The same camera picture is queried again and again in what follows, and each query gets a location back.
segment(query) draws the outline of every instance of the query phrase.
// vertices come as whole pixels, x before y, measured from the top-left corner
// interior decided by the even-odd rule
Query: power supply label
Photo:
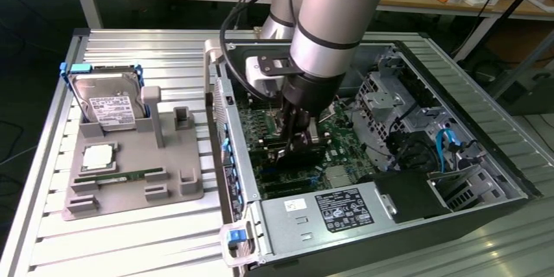
[[[317,195],[315,200],[331,233],[375,222],[358,188]]]
[[[135,123],[130,97],[94,97],[90,103],[102,126]]]

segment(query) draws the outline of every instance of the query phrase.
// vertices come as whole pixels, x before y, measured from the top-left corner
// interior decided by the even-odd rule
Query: floor
[[[217,29],[234,6],[174,0],[98,0],[98,3],[104,27],[124,29]],[[262,25],[269,8],[255,5],[243,16],[241,28]],[[369,30],[426,32],[444,50],[452,51],[462,43],[473,23],[473,18],[458,17],[449,27],[441,25],[436,15],[381,12]],[[39,142],[59,63],[72,30],[79,27],[87,27],[87,23],[78,0],[0,0],[0,163]],[[477,60],[489,55],[486,51],[480,54]],[[32,159],[30,151],[0,165],[0,245]]]

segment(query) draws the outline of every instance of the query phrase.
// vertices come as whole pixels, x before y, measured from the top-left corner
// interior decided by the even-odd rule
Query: hard drive
[[[104,131],[136,128],[135,120],[148,117],[140,99],[140,66],[74,64],[64,77],[78,98],[86,122]]]

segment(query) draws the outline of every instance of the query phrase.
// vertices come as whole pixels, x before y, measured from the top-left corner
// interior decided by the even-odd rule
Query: white cable
[[[20,155],[26,154],[27,152],[31,152],[35,148],[38,147],[38,145],[35,145],[34,147],[31,147],[30,149],[26,149],[23,152],[20,152],[19,154],[15,154],[12,157],[10,157],[8,159],[6,159],[3,162],[0,162],[0,165],[6,165],[8,162],[11,162],[14,159],[16,159]]]

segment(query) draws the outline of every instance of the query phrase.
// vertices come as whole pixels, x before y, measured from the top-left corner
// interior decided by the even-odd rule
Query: motherboard
[[[274,199],[355,184],[373,173],[373,163],[353,130],[351,109],[338,98],[317,123],[321,158],[310,154],[294,165],[279,166],[273,151],[282,149],[279,103],[250,95],[238,99],[247,149],[263,199]]]

